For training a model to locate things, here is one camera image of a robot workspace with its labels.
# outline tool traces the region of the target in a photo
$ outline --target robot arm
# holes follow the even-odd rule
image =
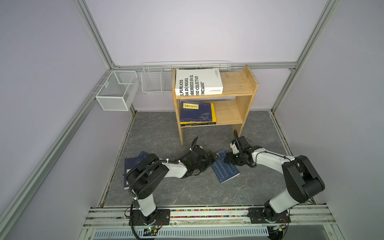
[[[284,156],[260,146],[251,146],[244,136],[238,137],[236,130],[234,133],[235,139],[230,144],[232,152],[227,153],[225,163],[250,167],[261,164],[284,174],[286,189],[264,205],[263,218],[268,222],[275,222],[288,213],[287,209],[324,190],[324,182],[307,157]],[[216,161],[217,156],[212,152],[205,153],[196,141],[197,138],[187,154],[175,161],[162,160],[150,154],[130,171],[127,176],[129,193],[145,224],[152,224],[156,217],[157,207],[152,193],[163,178],[199,175]]]
[[[157,207],[152,193],[163,178],[199,175],[216,161],[217,156],[212,152],[206,153],[201,146],[196,145],[196,141],[197,137],[189,152],[175,161],[160,159],[152,153],[130,170],[126,178],[129,193],[145,224],[153,223],[156,217]]]
[[[261,164],[284,175],[286,189],[264,205],[264,217],[269,222],[278,220],[287,209],[306,202],[325,189],[323,180],[306,156],[284,156],[260,146],[252,147],[244,136],[237,136],[236,130],[234,134],[235,139],[230,144],[232,152],[227,154],[226,163],[250,167]]]

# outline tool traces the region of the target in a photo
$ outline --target gray marble floor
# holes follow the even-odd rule
[[[286,154],[266,111],[250,112],[242,135],[251,145]],[[198,145],[213,152],[222,148],[228,151],[233,140],[231,126],[190,127],[184,129],[185,144],[181,146],[174,112],[138,112],[104,205],[131,204],[131,197],[123,188],[124,158],[135,157],[143,150],[163,159],[174,159],[187,152],[196,136]],[[265,166],[237,168],[240,175],[222,184],[211,168],[186,179],[163,179],[153,193],[155,202],[157,206],[263,205],[285,187],[283,175]]]

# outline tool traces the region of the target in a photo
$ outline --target white wall panel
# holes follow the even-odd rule
[[[116,65],[296,61],[326,0],[88,0]]]
[[[72,1],[0,1],[0,214],[105,71]]]
[[[345,239],[383,239],[384,1],[341,1],[277,110]]]
[[[95,103],[7,240],[77,239],[103,194],[130,118]]]
[[[290,73],[289,69],[253,69],[259,81],[255,100],[251,109],[271,109]],[[137,73],[141,82],[141,73]],[[138,111],[174,111],[172,94],[144,94],[141,86],[133,100],[133,106]]]

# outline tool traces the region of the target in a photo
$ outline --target book spine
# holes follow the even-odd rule
[[[212,122],[213,119],[180,119],[180,122]]]
[[[180,127],[188,127],[188,126],[202,126],[202,125],[215,125],[215,122],[207,122],[207,123],[195,123],[195,124],[180,124]]]

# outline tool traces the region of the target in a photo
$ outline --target blue book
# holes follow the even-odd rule
[[[226,182],[240,174],[235,165],[226,164],[224,162],[225,155],[227,154],[225,149],[221,149],[215,154],[217,154],[219,158],[211,165],[211,167],[220,183]]]
[[[129,188],[129,184],[127,182],[128,172],[131,169],[134,169],[139,162],[141,162],[144,158],[148,157],[149,154],[141,151],[141,153],[137,157],[129,157],[124,160],[124,189]]]
[[[181,101],[180,122],[212,122],[211,104]]]

